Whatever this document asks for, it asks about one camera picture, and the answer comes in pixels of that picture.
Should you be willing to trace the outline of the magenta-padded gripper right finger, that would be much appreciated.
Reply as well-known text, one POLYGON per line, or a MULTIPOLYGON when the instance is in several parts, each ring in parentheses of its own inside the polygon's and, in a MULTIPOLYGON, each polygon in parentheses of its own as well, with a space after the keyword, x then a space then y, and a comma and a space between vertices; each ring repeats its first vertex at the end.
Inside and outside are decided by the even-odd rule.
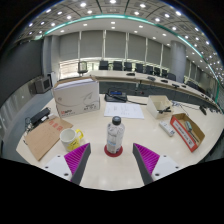
POLYGON ((181 169, 168 155, 159 155, 140 144, 133 144, 133 155, 145 185, 181 169))

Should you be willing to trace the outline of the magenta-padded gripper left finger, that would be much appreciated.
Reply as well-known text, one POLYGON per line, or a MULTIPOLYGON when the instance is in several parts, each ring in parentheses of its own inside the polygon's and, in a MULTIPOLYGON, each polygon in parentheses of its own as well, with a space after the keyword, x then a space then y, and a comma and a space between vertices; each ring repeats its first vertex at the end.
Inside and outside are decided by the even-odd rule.
POLYGON ((43 170, 79 185, 90 154, 91 145, 87 143, 66 155, 56 155, 43 170))

